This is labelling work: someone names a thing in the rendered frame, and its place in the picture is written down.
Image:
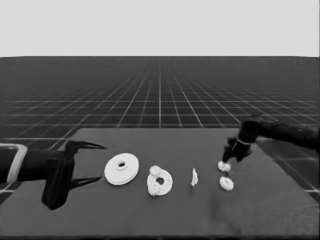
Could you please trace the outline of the large thick white disc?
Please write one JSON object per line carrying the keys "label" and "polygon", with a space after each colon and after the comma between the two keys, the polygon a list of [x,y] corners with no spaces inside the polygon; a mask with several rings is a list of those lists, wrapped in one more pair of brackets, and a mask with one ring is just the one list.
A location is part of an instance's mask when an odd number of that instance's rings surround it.
{"label": "large thick white disc", "polygon": [[139,172],[139,160],[131,153],[120,153],[112,157],[104,168],[104,177],[111,185],[124,185]]}

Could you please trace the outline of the white round carrier with pins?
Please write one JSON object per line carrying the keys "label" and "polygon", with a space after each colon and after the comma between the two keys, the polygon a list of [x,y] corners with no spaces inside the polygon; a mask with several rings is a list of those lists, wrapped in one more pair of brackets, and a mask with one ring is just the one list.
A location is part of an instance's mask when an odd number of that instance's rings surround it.
{"label": "white round carrier with pins", "polygon": [[173,178],[171,174],[164,169],[162,169],[162,172],[158,177],[152,176],[149,172],[147,177],[147,188],[153,185],[158,185],[160,187],[160,192],[157,196],[166,195],[173,187]]}

